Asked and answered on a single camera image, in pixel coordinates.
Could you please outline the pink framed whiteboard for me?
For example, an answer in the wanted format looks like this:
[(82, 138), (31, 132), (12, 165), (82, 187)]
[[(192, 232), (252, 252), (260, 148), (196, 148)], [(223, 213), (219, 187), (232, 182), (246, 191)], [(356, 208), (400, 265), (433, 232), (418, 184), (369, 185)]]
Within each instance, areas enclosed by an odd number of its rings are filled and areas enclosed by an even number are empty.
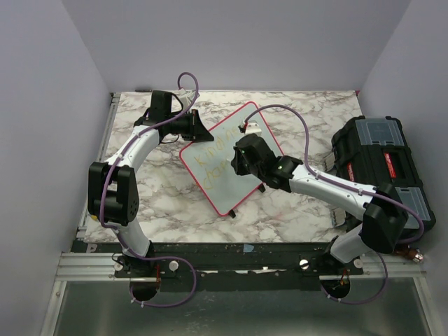
[(214, 210), (220, 216), (233, 212), (262, 181), (249, 174), (238, 176), (230, 162), (233, 149), (243, 137), (238, 126), (258, 106), (250, 101), (209, 129), (213, 141), (190, 143), (180, 151), (180, 159)]

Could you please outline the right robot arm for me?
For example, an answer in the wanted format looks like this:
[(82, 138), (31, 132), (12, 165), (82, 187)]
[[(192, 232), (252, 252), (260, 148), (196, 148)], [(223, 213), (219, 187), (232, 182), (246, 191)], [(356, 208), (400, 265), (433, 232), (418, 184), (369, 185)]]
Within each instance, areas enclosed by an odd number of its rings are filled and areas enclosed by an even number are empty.
[(392, 253), (408, 220), (391, 184), (355, 183), (308, 167), (294, 157), (277, 156), (256, 134), (236, 142), (231, 165), (239, 176), (253, 175), (270, 188), (314, 197), (360, 221), (354, 229), (334, 238), (323, 255), (322, 266), (330, 274), (340, 273), (363, 253)]

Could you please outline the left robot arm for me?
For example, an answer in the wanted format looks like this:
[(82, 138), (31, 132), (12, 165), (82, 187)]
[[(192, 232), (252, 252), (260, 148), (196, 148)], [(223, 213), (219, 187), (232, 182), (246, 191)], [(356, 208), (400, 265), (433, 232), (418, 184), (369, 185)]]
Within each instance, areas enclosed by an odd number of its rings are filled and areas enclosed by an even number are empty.
[(193, 143), (213, 141), (193, 108), (196, 92), (152, 92), (150, 106), (133, 125), (130, 138), (117, 153), (88, 169), (87, 210), (103, 228), (118, 238), (122, 251), (132, 257), (131, 268), (141, 277), (155, 268), (151, 241), (137, 220), (139, 192), (137, 172), (149, 154), (169, 135), (179, 135)]

